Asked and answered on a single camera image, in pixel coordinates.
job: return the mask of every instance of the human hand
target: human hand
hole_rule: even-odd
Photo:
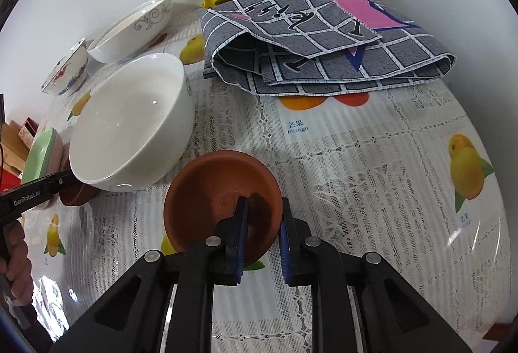
[[[5,274],[12,281],[11,292],[20,303],[25,306],[32,303],[33,280],[30,277],[32,264],[27,258],[28,247],[25,243],[25,233],[19,221],[12,227],[8,234],[12,246],[9,265],[0,258],[0,274]]]

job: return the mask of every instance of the white bowl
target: white bowl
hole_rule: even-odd
[[[54,67],[41,85],[41,91],[51,96],[59,96],[70,90],[75,92],[86,79],[84,69],[88,63],[88,52],[84,38],[76,43]]]
[[[148,0],[105,29],[88,47],[97,61],[117,62],[142,49],[164,30],[171,0]]]
[[[178,161],[191,138],[194,104],[182,62],[151,54],[120,68],[95,91],[70,144],[74,175],[94,187],[148,187]]]

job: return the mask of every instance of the brown clay dish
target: brown clay dish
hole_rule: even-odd
[[[268,251],[282,219],[282,196],[274,176],[240,151],[213,151],[188,163],[174,178],[164,204],[164,226],[176,251],[214,234],[221,219],[234,215],[238,197],[249,200],[244,265]]]
[[[70,169],[70,160],[67,157],[61,170],[66,171]],[[63,205],[79,206],[89,202],[92,198],[97,196],[99,192],[99,188],[94,188],[87,183],[79,182],[70,188],[62,189],[60,191],[60,200]]]

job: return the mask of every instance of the lace tablecloth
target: lace tablecloth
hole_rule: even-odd
[[[148,52],[178,55],[186,39],[200,33],[198,16],[177,16],[167,38]],[[121,65],[91,60],[91,77],[68,99],[56,98],[40,128],[54,127],[70,141],[72,106]],[[162,180],[141,191],[101,193],[82,207],[56,202],[24,214],[34,305],[51,336],[59,338],[147,250],[160,249],[163,202],[178,170],[203,153],[232,149],[266,164],[294,216],[314,235],[343,252],[382,254],[468,344],[476,344],[509,296],[509,234],[494,173],[455,211],[451,135],[467,136],[489,159],[444,83],[376,91],[361,106],[328,98],[300,110],[203,80],[202,68],[186,67],[195,98],[193,136]],[[50,257],[44,250],[56,215],[65,254]],[[237,288],[215,288],[213,351],[309,353],[309,288],[284,285],[277,242],[261,260],[265,268],[245,272]]]

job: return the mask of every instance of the green leaf illustration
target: green leaf illustration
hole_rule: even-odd
[[[455,190],[455,213],[458,213],[462,205],[464,204],[465,198]]]
[[[61,243],[60,241],[60,246],[58,246],[58,252],[60,252],[61,254],[65,255],[66,252],[65,252],[65,247],[63,246],[63,244]]]
[[[487,178],[491,173],[494,173],[493,167],[484,159],[482,160],[482,172],[484,172],[484,178]]]
[[[244,270],[245,271],[254,271],[254,270],[260,270],[261,268],[265,268],[265,267],[266,267],[266,265],[264,265],[262,262],[256,261],[253,264],[250,264],[248,267],[245,267]]]

